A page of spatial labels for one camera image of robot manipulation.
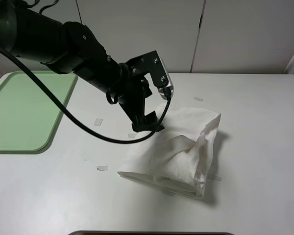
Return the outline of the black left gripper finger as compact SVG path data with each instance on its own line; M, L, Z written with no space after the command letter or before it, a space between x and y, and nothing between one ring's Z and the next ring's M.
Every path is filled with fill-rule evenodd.
M165 129L163 124L159 124L159 126L157 127L159 119L158 119L155 111L146 115L146 122L147 122L147 130L148 131L153 131L153 130L161 131L161 130Z
M132 120L132 130L136 133L143 132L143 131L149 131L149 125L147 123L147 119L144 115L142 116L133 116Z

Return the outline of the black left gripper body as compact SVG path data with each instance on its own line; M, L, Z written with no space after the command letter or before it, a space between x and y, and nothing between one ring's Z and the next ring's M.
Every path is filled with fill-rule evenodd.
M106 73L109 80L105 92L108 103L118 103L132 122L148 122L145 116L145 99L152 92L145 75L145 72L137 75L123 75L117 71Z

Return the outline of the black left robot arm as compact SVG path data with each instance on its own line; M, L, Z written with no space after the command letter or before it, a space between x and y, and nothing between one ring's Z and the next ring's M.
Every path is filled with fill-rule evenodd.
M121 106L135 132L163 129L155 112L145 114L145 99L152 94L145 75L150 74L159 90L169 83L156 51L117 63L87 26L51 19L30 10L23 0L0 0L0 47L57 74L84 79L105 93L110 104Z

